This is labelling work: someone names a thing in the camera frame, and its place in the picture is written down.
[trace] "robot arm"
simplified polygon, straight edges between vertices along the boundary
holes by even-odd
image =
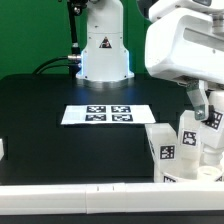
[[[218,175],[222,175],[224,2],[159,0],[149,8],[148,18],[154,22],[148,29],[145,45],[145,65],[149,74],[185,85],[195,110],[185,111],[181,116],[178,140],[173,137],[172,144],[169,142],[171,137],[164,137],[164,140],[161,137],[168,136],[164,128],[146,127],[157,152],[154,161],[158,176],[162,176],[160,172],[166,174],[167,170],[173,177],[178,177],[178,181],[189,176],[200,180],[202,170],[207,170],[204,174],[216,170]],[[212,90],[209,99],[205,93],[207,90]],[[174,161],[167,158],[175,151],[171,149],[175,145],[179,159],[174,165]],[[164,181],[167,178],[170,176],[164,175]],[[213,180],[222,178],[214,176]]]
[[[149,9],[154,24],[147,32],[146,68],[187,86],[196,120],[211,115],[205,91],[224,84],[223,11],[218,0],[159,0]]]

